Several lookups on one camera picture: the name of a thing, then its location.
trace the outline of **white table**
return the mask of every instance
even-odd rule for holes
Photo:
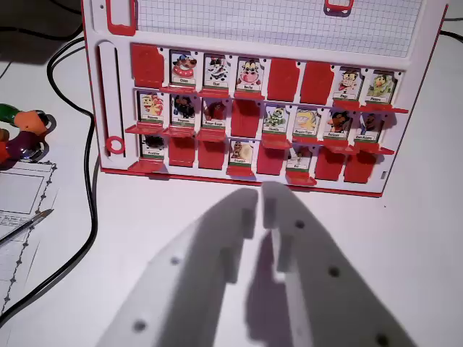
[[[452,5],[447,14],[462,16],[461,2]],[[463,34],[463,22],[448,22],[444,28]],[[296,193],[416,344],[423,347],[457,347],[463,340],[462,57],[461,43],[439,38],[382,198]],[[5,65],[0,63],[0,70]],[[83,52],[61,63],[55,76],[65,95],[91,110]],[[90,217],[82,174],[88,120],[55,95],[45,66],[13,64],[0,80],[0,95],[1,102],[43,109],[58,122],[47,140],[51,147],[48,159],[59,168],[56,177],[60,190],[56,210],[41,228],[44,231],[26,285],[28,292],[67,261],[88,237]],[[96,159],[95,143],[93,149],[91,166]],[[14,325],[9,345],[94,346],[147,261],[237,188],[232,184],[155,181],[100,173],[99,229],[93,248],[64,280],[9,323]],[[276,295],[266,308],[252,308],[253,317],[257,322],[262,317],[262,324],[254,320],[247,325],[246,298],[265,234],[259,215],[255,238],[245,242],[238,284],[226,290],[216,346],[288,346],[283,341],[289,334],[280,324],[279,314],[285,298],[278,295],[282,292],[277,284]]]

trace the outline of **cartoon character picture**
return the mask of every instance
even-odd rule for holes
[[[290,171],[308,171],[312,153],[308,147],[294,145],[289,148],[288,161],[286,169]]]
[[[229,63],[225,56],[205,56],[204,59],[204,85],[207,87],[227,89],[229,76]]]
[[[349,134],[351,118],[347,111],[333,112],[325,128],[324,137],[333,137],[336,139],[345,139]]]
[[[164,139],[159,136],[143,135],[142,157],[150,159],[164,159]]]
[[[259,91],[263,70],[258,59],[240,58],[238,61],[237,89]]]
[[[195,125],[195,107],[189,96],[172,96],[172,124],[188,127]]]
[[[342,100],[357,100],[362,87],[363,79],[359,69],[341,68],[339,70],[339,81],[333,98]]]
[[[266,118],[263,121],[263,133],[286,133],[289,113],[283,106],[267,106]]]
[[[392,74],[375,72],[365,100],[374,103],[390,103],[395,86]]]
[[[320,115],[314,110],[298,108],[294,120],[293,135],[313,137],[317,133]]]
[[[226,106],[219,100],[203,100],[203,127],[225,129]]]
[[[252,145],[244,141],[230,142],[230,161],[229,165],[251,166],[252,163]]]
[[[154,94],[138,93],[140,100],[140,120],[162,123],[163,100]]]
[[[171,82],[180,85],[195,85],[195,67],[197,60],[192,58],[190,52],[171,53],[173,64],[171,73]]]
[[[355,141],[377,142],[383,121],[381,115],[374,113],[363,113],[360,117],[360,127],[357,129]]]

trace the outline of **card row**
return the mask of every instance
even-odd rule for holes
[[[171,51],[171,84],[196,86],[197,78],[203,79],[203,86],[217,90],[228,90],[230,79],[236,79],[235,89],[250,93],[260,92],[266,60],[239,57],[237,74],[231,76],[232,63],[225,55],[206,54],[203,71],[197,69],[197,59],[191,51]],[[334,78],[332,97],[334,100],[359,100],[364,77],[362,70],[354,67],[340,67]],[[370,103],[391,102],[397,81],[393,72],[375,70],[368,86],[365,101]]]
[[[194,127],[196,118],[200,117],[202,128],[225,130],[226,119],[232,116],[233,105],[229,99],[167,95],[148,91],[137,91],[136,96],[138,119],[145,123],[164,124],[168,118],[170,125]],[[354,114],[332,110],[326,122],[321,124],[321,114],[317,109],[277,103],[263,103],[261,107],[265,108],[263,134],[286,134],[290,126],[295,137],[316,137],[320,129],[324,138],[346,140]],[[290,121],[291,112],[295,112],[294,121]],[[382,128],[383,119],[380,114],[364,112],[360,115],[360,127],[356,129],[354,139],[377,142]]]

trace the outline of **colorful toy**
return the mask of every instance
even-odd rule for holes
[[[43,152],[41,143],[48,129],[49,120],[43,111],[20,111],[0,103],[0,121],[20,129],[20,133],[9,140],[8,131],[0,129],[0,164],[6,160],[35,160]]]
[[[447,1],[177,0],[181,20],[100,2],[82,13],[102,171],[379,197]]]

